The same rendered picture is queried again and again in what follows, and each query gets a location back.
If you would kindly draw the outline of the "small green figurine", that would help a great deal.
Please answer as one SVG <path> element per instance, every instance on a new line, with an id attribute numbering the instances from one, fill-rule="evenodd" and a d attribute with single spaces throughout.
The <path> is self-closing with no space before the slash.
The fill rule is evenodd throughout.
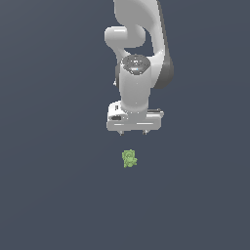
<path id="1" fill-rule="evenodd" d="M 122 152 L 122 159 L 124 161 L 124 167 L 133 167 L 138 161 L 135 157 L 135 152 L 132 149 L 124 150 Z"/>

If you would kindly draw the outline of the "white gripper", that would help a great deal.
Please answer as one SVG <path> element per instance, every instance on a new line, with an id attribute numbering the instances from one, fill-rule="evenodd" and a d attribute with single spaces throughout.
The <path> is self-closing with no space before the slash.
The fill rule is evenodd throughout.
<path id="1" fill-rule="evenodd" d="M 146 135 L 151 130 L 158 130 L 161 127 L 161 119 L 164 111 L 160 108 L 149 109 L 145 117 L 134 118 L 131 112 L 121 108 L 121 101 L 111 103 L 108 106 L 106 128 L 108 131 L 119 132 L 120 136 L 126 131 L 142 130 Z"/>

